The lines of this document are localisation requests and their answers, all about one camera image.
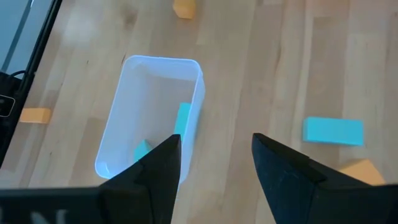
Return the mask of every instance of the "cyan block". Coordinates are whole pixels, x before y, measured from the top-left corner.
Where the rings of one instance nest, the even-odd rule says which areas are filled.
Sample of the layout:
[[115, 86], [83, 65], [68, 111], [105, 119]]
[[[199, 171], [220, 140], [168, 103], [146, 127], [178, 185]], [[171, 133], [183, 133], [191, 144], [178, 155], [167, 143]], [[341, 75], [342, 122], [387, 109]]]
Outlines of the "cyan block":
[[181, 135], [181, 141], [184, 139], [185, 129], [188, 123], [189, 110], [191, 109], [190, 103], [180, 103], [180, 108], [178, 109], [177, 119], [174, 126], [174, 134]]
[[148, 152], [152, 150], [152, 147], [148, 144], [146, 140], [142, 140], [141, 143], [134, 150], [133, 161], [136, 163], [142, 157], [144, 157]]
[[363, 146], [363, 122], [356, 119], [308, 117], [303, 124], [303, 141]]

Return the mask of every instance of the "clear plastic bin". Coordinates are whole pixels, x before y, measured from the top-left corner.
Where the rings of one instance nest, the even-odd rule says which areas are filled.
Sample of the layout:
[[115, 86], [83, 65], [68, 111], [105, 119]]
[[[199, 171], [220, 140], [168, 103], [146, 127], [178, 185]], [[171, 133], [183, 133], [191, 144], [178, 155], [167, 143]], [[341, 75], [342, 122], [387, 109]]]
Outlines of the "clear plastic bin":
[[173, 134], [180, 103], [191, 103], [182, 141], [180, 184], [187, 178], [205, 83], [194, 60], [132, 56], [122, 69], [95, 171], [110, 179], [133, 164], [142, 140], [156, 147]]

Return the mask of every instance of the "cyan block inside container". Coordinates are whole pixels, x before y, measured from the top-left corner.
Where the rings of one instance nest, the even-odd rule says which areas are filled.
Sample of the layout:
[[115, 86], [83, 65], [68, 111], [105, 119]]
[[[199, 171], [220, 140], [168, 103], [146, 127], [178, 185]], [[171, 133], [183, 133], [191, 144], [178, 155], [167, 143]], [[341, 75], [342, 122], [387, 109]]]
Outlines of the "cyan block inside container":
[[187, 128], [190, 109], [190, 103], [180, 103], [180, 108], [178, 109], [177, 119], [174, 126], [174, 134], [181, 135], [181, 141], [184, 139], [184, 133], [185, 129]]
[[134, 150], [133, 161], [136, 163], [142, 157], [144, 157], [148, 152], [152, 150], [152, 147], [148, 144], [146, 140], [142, 140], [141, 143]]

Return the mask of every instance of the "wooden floor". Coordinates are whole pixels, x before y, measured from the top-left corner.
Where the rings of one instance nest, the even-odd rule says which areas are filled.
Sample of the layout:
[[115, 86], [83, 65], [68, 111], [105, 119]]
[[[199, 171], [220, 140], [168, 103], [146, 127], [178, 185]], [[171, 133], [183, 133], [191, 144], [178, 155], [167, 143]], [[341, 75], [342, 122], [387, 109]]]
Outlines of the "wooden floor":
[[[192, 21], [172, 0], [63, 0], [1, 187], [104, 182], [94, 160], [121, 66], [130, 55], [193, 58], [206, 98], [174, 223], [273, 223], [256, 177], [262, 132], [337, 168], [369, 157], [398, 182], [398, 0], [198, 0]], [[301, 141], [307, 116], [362, 119], [364, 147]]]

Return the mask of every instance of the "orange foam block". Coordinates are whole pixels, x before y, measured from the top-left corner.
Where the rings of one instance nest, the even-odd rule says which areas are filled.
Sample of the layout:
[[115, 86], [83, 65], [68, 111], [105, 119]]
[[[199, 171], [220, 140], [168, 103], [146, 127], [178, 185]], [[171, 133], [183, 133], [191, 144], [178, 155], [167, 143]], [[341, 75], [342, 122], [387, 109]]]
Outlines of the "orange foam block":
[[22, 123], [48, 124], [51, 110], [48, 108], [24, 108], [19, 121]]
[[182, 19], [193, 19], [197, 8], [196, 0], [174, 0], [173, 9]]
[[386, 183], [383, 176], [369, 159], [354, 161], [339, 171], [370, 185], [383, 185]]

